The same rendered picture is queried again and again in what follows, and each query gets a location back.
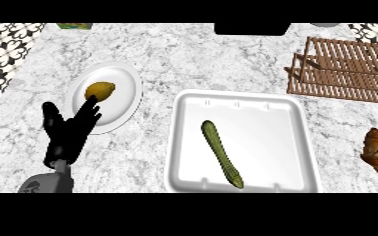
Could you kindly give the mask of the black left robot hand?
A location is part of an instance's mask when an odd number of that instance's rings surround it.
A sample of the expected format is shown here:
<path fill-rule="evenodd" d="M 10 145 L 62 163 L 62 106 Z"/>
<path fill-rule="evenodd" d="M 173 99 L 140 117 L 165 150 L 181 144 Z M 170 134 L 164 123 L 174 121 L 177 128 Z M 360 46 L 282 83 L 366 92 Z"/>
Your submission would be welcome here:
<path fill-rule="evenodd" d="M 50 138 L 43 163 L 49 168 L 53 168 L 53 163 L 57 160 L 63 160 L 68 164 L 74 164 L 77 161 L 87 136 L 102 116 L 96 103 L 96 96 L 91 96 L 75 116 L 68 120 L 63 119 L 51 102 L 44 102 L 41 105 L 43 128 Z"/>

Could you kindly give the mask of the white square tray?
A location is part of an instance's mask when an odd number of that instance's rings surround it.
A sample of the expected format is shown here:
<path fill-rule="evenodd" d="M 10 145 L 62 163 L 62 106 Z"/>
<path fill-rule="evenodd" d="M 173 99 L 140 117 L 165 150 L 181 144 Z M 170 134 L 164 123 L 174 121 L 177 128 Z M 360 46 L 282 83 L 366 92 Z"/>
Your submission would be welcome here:
<path fill-rule="evenodd" d="M 243 187 L 229 183 L 201 125 L 215 125 Z M 171 192 L 319 193 L 305 116 L 288 95 L 181 91 L 174 100 L 164 183 Z"/>

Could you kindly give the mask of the brown wooden tiered shelf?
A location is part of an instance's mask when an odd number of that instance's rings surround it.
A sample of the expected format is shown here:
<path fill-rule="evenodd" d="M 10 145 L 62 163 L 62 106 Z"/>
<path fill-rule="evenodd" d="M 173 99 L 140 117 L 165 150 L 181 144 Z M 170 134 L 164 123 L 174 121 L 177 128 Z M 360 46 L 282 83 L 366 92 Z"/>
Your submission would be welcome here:
<path fill-rule="evenodd" d="M 378 44 L 308 37 L 294 54 L 286 92 L 378 103 Z"/>

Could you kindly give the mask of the white oval plate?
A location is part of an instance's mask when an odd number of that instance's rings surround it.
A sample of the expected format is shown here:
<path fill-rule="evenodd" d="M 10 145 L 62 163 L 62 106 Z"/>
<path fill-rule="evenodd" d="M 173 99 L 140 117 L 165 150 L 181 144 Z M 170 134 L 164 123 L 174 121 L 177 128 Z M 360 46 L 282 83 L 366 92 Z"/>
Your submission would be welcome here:
<path fill-rule="evenodd" d="M 74 80 L 65 94 L 63 117 L 75 115 L 85 102 L 85 89 L 96 82 L 115 84 L 111 96 L 97 103 L 102 117 L 91 135 L 111 132 L 131 118 L 143 96 L 143 82 L 137 70 L 122 62 L 103 62 L 87 69 Z"/>

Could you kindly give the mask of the green cucumber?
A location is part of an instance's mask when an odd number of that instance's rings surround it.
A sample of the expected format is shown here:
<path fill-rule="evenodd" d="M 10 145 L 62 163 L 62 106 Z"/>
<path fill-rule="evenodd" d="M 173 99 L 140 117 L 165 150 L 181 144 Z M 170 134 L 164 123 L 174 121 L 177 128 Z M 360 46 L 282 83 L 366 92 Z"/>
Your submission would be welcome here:
<path fill-rule="evenodd" d="M 205 137 L 207 143 L 215 155 L 221 171 L 226 177 L 227 182 L 238 189 L 243 188 L 243 179 L 239 174 L 238 169 L 235 168 L 232 161 L 227 157 L 226 150 L 223 147 L 218 131 L 214 123 L 209 120 L 205 120 L 201 125 L 202 135 Z"/>

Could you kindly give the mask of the green box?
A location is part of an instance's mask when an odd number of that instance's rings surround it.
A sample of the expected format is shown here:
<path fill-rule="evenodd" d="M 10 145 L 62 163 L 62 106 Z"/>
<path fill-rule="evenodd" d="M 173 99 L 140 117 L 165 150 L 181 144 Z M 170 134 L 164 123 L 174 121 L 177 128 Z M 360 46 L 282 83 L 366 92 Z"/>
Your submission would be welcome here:
<path fill-rule="evenodd" d="M 93 23 L 56 23 L 60 29 L 90 30 Z"/>

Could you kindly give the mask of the black appliance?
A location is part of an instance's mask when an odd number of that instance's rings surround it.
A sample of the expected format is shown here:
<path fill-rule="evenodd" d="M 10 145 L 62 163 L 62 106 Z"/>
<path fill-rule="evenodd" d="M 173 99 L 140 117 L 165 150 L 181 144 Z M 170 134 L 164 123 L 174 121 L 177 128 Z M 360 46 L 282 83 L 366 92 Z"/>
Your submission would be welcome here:
<path fill-rule="evenodd" d="M 289 23 L 215 23 L 217 35 L 282 36 Z"/>

